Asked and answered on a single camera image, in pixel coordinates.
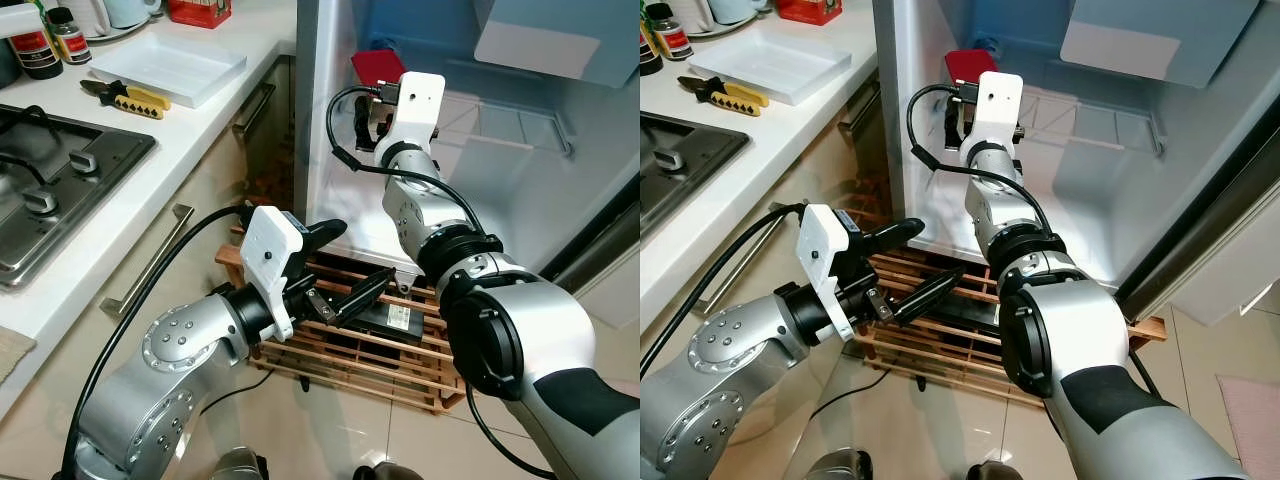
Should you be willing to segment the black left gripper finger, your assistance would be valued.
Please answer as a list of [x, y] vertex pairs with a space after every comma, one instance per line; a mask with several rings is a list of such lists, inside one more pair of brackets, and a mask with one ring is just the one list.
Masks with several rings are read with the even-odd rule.
[[950, 294], [964, 275], [964, 268], [951, 268], [928, 276], [905, 296], [901, 296], [899, 291], [891, 291], [888, 297], [892, 314], [890, 324], [908, 325], [928, 314], [943, 297]]
[[328, 320], [329, 326], [344, 326], [349, 320], [356, 319], [361, 312], [374, 306], [378, 298], [385, 292], [396, 274], [394, 268], [388, 268], [357, 282], [347, 296], [335, 297], [329, 302], [333, 316]]
[[342, 237], [347, 230], [347, 223], [340, 219], [317, 221], [303, 228], [303, 257], [310, 257], [321, 247]]
[[865, 232], [861, 236], [861, 253], [870, 257], [905, 246], [911, 238], [919, 236], [925, 229], [925, 223], [918, 218], [905, 218], [902, 220], [881, 227], [876, 230]]

